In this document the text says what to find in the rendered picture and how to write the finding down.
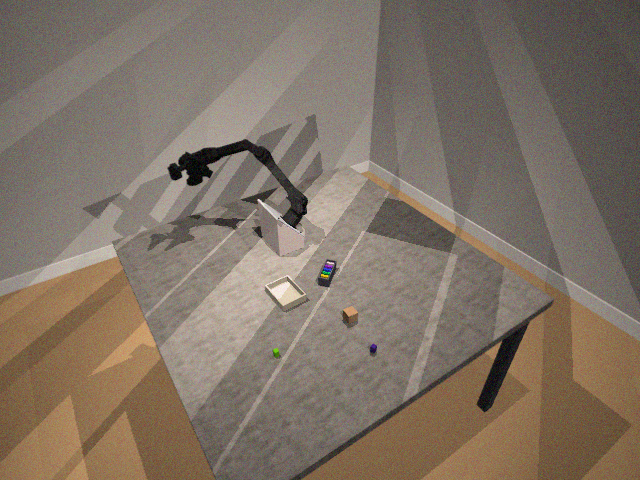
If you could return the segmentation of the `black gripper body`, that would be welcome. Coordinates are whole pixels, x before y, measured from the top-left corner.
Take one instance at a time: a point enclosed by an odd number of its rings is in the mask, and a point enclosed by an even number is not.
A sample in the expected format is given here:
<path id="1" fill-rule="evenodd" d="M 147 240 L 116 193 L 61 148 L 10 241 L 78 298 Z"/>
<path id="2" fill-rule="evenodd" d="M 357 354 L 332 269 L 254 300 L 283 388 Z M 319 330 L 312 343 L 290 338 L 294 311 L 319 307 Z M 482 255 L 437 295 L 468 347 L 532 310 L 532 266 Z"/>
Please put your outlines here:
<path id="1" fill-rule="evenodd" d="M 178 177 L 176 177 L 176 178 L 174 178 L 174 177 L 173 177 L 172 172 L 171 172 L 171 169 L 170 169 L 170 167 L 168 166 L 168 167 L 167 167 L 167 170 L 168 170 L 168 172 L 169 172 L 169 175 L 170 175 L 171 179 L 172 179 L 172 180 L 177 180 L 177 179 L 181 178 L 181 177 L 182 177 L 181 171 L 183 171 L 183 170 L 186 170 L 186 171 L 188 172 L 188 174 L 190 174 L 190 173 L 192 173 L 192 172 L 196 171 L 196 169 L 197 169 L 196 167 L 197 167 L 197 166 L 198 166 L 198 167 L 200 167 L 200 168 L 201 168 L 201 170 L 203 171 L 203 169 L 204 169 L 204 167 L 203 167 L 203 166 L 206 166 L 206 165 L 210 164 L 210 163 L 211 163 L 211 158 L 210 158 L 209 153 L 208 153 L 208 151 L 207 151 L 207 150 L 202 149 L 202 150 L 200 150 L 200 151 L 202 152 L 202 155 L 203 155 L 203 157 L 204 157 L 205 164 L 203 164 L 203 165 L 199 166 L 197 162 L 195 162 L 195 161 L 193 161 L 193 160 L 191 160 L 191 159 L 188 159 L 188 160 L 184 161 L 184 163 L 183 163 L 183 164 L 181 164 L 181 165 L 179 165 L 179 166 L 176 164 L 176 166 L 177 166 L 177 168 L 178 168 L 178 171 L 179 171 L 179 173 L 180 173 L 180 176 L 178 176 Z"/>

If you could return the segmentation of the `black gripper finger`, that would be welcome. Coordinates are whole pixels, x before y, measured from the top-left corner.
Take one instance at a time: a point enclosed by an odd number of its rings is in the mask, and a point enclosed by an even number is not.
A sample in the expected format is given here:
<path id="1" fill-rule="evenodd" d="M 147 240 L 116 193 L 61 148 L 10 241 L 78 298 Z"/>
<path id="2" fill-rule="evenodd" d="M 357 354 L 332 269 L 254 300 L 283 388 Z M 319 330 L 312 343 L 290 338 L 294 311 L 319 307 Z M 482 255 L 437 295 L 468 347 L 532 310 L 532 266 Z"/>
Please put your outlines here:
<path id="1" fill-rule="evenodd" d="M 178 171 L 178 168 L 177 168 L 177 166 L 176 166 L 176 163 L 171 163 L 171 164 L 169 164 L 169 165 L 170 165 L 169 167 L 170 167 L 170 169 L 171 169 L 171 172 L 172 172 L 173 177 L 174 177 L 174 178 L 176 178 L 176 177 L 180 176 L 180 173 L 179 173 L 179 171 Z"/>
<path id="2" fill-rule="evenodd" d="M 204 157 L 202 155 L 202 152 L 199 150 L 197 152 L 191 153 L 189 155 L 187 155 L 187 157 L 195 162 L 198 163 L 199 166 L 205 164 L 205 160 Z"/>

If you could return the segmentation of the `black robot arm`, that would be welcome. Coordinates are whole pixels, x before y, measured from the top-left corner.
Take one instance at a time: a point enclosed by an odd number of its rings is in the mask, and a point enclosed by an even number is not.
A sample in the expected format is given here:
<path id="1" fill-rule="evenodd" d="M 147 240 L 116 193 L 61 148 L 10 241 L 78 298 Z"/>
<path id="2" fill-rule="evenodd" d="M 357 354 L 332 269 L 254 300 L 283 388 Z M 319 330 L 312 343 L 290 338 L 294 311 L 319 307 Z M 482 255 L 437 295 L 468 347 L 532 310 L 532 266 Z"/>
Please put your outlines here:
<path id="1" fill-rule="evenodd" d="M 247 139 L 243 139 L 242 141 L 238 141 L 235 143 L 231 143 L 228 145 L 224 145 L 221 147 L 208 147 L 202 148 L 208 151 L 209 156 L 211 158 L 211 163 L 218 161 L 220 158 L 224 156 L 228 156 L 231 154 L 235 154 L 238 152 L 242 152 L 245 150 L 250 151 L 254 154 L 254 157 L 258 159 L 262 164 L 264 164 L 270 172 L 274 175 L 274 177 L 278 180 L 278 182 L 282 185 L 282 187 L 286 190 L 288 196 L 286 197 L 290 203 L 291 207 L 286 212 L 286 214 L 282 217 L 280 216 L 287 224 L 297 229 L 297 224 L 301 221 L 302 217 L 307 214 L 307 204 L 308 199 L 305 195 L 303 195 L 299 190 L 297 190 L 292 183 L 288 180 L 288 178 L 284 175 L 284 173 L 279 169 L 279 167 L 275 164 L 274 159 L 271 153 L 264 148 L 263 146 L 256 146 L 251 143 Z M 201 150 L 202 150 L 201 149 Z M 208 166 L 203 166 L 203 171 L 200 167 L 196 167 L 196 171 L 188 174 L 189 177 L 186 179 L 186 183 L 189 186 L 195 186 L 197 184 L 202 183 L 202 177 L 210 178 L 213 171 L 211 171 Z M 201 173 L 202 172 L 202 173 Z M 303 216 L 302 216 L 303 215 Z"/>

